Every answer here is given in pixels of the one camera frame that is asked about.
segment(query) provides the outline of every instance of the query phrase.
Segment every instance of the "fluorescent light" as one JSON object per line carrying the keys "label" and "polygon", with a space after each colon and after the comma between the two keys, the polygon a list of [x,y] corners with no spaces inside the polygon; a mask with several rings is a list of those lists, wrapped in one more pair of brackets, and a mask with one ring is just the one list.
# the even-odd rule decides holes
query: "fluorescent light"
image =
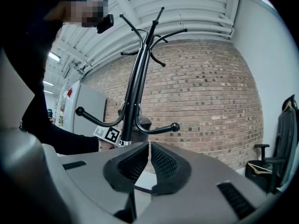
{"label": "fluorescent light", "polygon": [[54,59],[55,61],[60,61],[60,57],[56,56],[55,54],[53,54],[52,52],[49,52],[49,57],[51,57],[52,59]]}
{"label": "fluorescent light", "polygon": [[49,94],[53,94],[53,92],[50,92],[50,91],[44,91],[44,92],[49,93]]}
{"label": "fluorescent light", "polygon": [[54,84],[47,82],[47,81],[43,81],[44,84],[50,85],[50,86],[54,86]]}

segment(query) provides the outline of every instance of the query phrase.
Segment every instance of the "chair armrest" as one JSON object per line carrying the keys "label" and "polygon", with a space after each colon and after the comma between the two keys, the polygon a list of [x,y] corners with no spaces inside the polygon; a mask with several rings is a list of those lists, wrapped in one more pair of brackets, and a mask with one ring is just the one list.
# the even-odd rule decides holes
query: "chair armrest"
{"label": "chair armrest", "polygon": [[254,147],[270,147],[269,144],[255,144]]}
{"label": "chair armrest", "polygon": [[255,144],[254,147],[260,147],[262,150],[262,160],[265,158],[265,148],[270,147],[269,144]]}
{"label": "chair armrest", "polygon": [[263,161],[268,164],[281,164],[285,161],[285,158],[279,158],[279,157],[263,158]]}

